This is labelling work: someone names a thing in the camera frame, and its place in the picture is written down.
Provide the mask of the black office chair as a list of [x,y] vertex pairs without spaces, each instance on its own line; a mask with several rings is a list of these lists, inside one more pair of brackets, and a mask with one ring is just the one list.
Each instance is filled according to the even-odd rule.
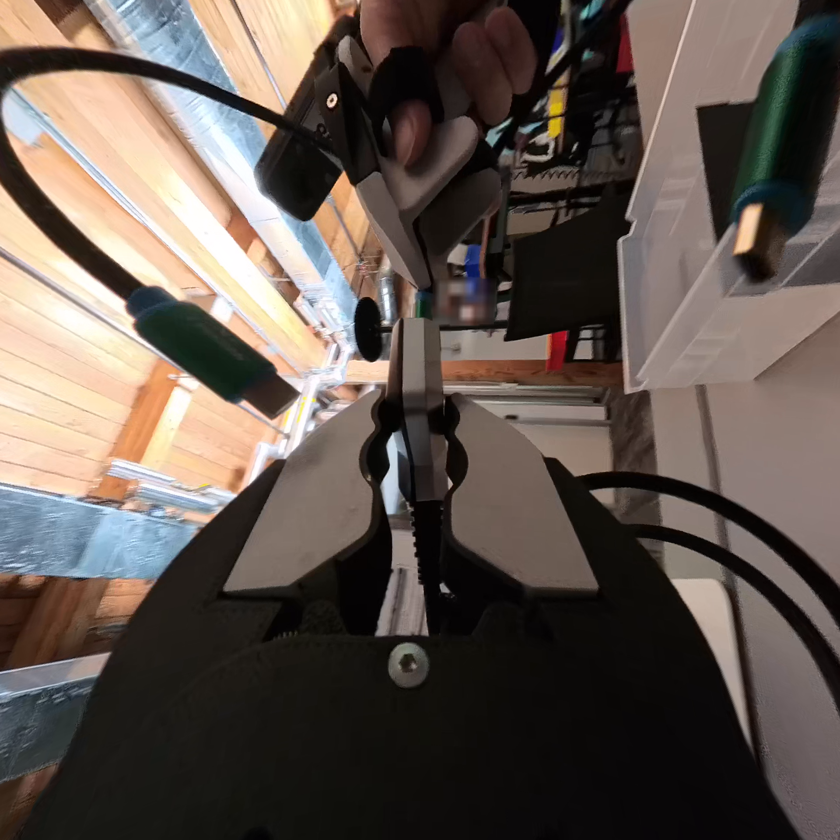
[[617,328],[618,240],[629,232],[629,192],[605,194],[583,214],[512,243],[505,341],[591,326]]

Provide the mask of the frosted glass door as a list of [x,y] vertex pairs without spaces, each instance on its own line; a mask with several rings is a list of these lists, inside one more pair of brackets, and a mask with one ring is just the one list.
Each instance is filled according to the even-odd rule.
[[608,427],[608,391],[602,386],[448,385],[488,412],[519,425]]

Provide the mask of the black bin divider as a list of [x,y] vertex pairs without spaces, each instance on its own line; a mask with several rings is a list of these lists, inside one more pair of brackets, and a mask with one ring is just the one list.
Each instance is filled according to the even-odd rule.
[[[702,160],[706,176],[711,223],[719,243],[731,224],[731,205],[740,194],[736,188],[742,147],[749,127],[753,103],[728,102],[699,107],[696,111]],[[760,200],[749,203],[748,243],[750,251],[738,256],[741,269],[753,284],[769,280],[774,269],[778,220]]]

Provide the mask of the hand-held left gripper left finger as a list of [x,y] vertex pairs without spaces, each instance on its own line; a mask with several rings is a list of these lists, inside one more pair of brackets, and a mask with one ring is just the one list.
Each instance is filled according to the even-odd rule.
[[327,602],[350,634],[374,634],[392,575],[382,495],[391,436],[381,390],[311,433],[285,460],[224,583],[237,606]]

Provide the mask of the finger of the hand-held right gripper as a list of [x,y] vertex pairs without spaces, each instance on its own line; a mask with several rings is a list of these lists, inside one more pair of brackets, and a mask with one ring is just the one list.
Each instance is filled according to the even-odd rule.
[[445,278],[451,252],[498,209],[500,201],[499,172],[478,171],[449,183],[420,213],[416,232],[432,279]]
[[435,196],[435,178],[405,171],[375,171],[356,195],[392,268],[417,290],[432,286],[431,272],[414,231],[414,222]]

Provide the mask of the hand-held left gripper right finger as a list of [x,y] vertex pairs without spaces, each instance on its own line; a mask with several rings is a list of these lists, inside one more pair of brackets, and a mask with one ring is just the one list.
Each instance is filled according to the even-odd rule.
[[442,582],[449,624],[486,610],[593,606],[600,586],[545,458],[508,421],[465,395],[447,400]]

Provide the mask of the clear plastic bin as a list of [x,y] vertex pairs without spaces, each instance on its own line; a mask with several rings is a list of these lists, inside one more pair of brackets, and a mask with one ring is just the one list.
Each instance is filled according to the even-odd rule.
[[838,128],[815,211],[752,285],[711,223],[697,109],[751,102],[803,2],[634,2],[644,158],[619,240],[629,391],[748,382],[838,314]]

